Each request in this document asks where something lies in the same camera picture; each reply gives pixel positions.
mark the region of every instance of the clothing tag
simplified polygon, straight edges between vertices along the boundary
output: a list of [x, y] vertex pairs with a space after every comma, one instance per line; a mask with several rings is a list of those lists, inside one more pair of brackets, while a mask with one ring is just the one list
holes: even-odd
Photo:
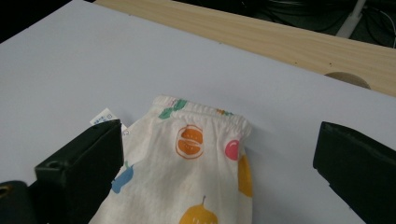
[[[113, 112], [111, 112], [108, 108], [106, 108], [102, 112], [100, 112], [94, 119], [92, 119], [90, 121], [90, 124], [95, 125], [113, 119], [118, 119], [118, 118], [113, 114]], [[123, 123], [121, 124], [121, 132], [122, 132], [122, 137], [129, 134], [127, 127]]]

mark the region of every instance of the white surface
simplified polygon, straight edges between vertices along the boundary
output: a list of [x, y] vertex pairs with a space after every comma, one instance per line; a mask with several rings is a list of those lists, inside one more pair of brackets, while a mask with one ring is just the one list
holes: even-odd
[[323, 120], [396, 148], [396, 100], [82, 1], [0, 45], [0, 181], [34, 166], [109, 107], [129, 126], [159, 94], [253, 124], [254, 223], [362, 223], [312, 167]]

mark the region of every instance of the orange slice print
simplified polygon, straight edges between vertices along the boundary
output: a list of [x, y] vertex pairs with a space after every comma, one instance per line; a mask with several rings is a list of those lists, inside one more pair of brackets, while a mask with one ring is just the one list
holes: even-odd
[[191, 160], [200, 157], [204, 151], [202, 130], [195, 125], [187, 125], [177, 134], [176, 152], [184, 159]]

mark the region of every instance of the orange fruit print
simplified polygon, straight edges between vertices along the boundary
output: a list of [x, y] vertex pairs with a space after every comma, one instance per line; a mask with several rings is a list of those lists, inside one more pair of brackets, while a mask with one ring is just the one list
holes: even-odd
[[253, 196], [251, 173], [246, 155], [243, 155], [238, 162], [238, 189], [249, 198]]
[[225, 155], [232, 161], [237, 161], [238, 160], [238, 147], [239, 147], [239, 141], [238, 140], [233, 140], [227, 144], [227, 147], [225, 148]]
[[218, 224], [214, 213], [204, 208], [205, 196], [201, 204], [189, 208], [178, 222], [179, 224]]
[[203, 133], [195, 125], [187, 125], [180, 129], [176, 141], [176, 152], [184, 159], [196, 159], [204, 153], [202, 149]]

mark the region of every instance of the dark background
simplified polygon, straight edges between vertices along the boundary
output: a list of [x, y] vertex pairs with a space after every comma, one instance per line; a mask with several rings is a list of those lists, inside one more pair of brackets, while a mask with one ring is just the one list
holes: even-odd
[[[200, 7], [335, 35], [357, 0], [177, 0]], [[1, 9], [0, 43], [48, 16], [70, 0], [8, 1]], [[393, 48], [395, 0], [367, 0], [351, 39]]]

